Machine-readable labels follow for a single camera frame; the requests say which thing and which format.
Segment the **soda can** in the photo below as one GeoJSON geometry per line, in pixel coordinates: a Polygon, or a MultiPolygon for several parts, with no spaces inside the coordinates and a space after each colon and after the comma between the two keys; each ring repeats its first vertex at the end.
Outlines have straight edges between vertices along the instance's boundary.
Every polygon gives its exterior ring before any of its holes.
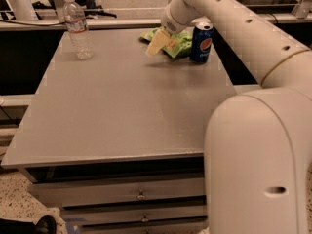
{"type": "Polygon", "coordinates": [[[193,31],[190,60],[192,62],[206,63],[213,42],[214,26],[209,22],[196,23],[193,31]]]}

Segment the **desk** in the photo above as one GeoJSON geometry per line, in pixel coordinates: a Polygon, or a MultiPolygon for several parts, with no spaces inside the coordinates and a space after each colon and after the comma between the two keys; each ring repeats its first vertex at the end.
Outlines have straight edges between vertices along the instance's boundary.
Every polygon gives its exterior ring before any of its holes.
{"type": "Polygon", "coordinates": [[[214,47],[204,65],[150,58],[148,30],[91,31],[83,61],[64,33],[2,162],[82,233],[206,224],[205,130],[235,90],[214,47]]]}

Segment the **bottle label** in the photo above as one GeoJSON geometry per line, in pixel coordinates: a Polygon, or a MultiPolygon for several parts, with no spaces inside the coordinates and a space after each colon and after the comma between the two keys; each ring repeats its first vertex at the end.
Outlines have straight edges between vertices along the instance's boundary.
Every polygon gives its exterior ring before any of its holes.
{"type": "Polygon", "coordinates": [[[66,21],[65,23],[70,33],[81,33],[88,29],[87,22],[84,19],[66,21]]]}

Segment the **gray tabletop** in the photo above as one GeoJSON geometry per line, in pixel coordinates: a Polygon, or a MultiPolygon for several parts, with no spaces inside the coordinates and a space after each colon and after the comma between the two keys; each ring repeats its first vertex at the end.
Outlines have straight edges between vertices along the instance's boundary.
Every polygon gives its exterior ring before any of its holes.
{"type": "Polygon", "coordinates": [[[204,65],[148,57],[147,31],[91,31],[89,60],[65,33],[2,166],[202,155],[209,118],[234,88],[214,47],[204,65]]]}

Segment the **can logo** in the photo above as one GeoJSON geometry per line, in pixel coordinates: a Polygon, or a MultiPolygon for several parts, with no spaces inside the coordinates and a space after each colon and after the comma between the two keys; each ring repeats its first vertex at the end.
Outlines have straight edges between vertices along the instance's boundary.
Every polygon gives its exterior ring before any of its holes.
{"type": "Polygon", "coordinates": [[[201,51],[208,52],[212,42],[213,42],[212,38],[207,38],[203,42],[201,42],[201,45],[200,45],[201,51]]]}

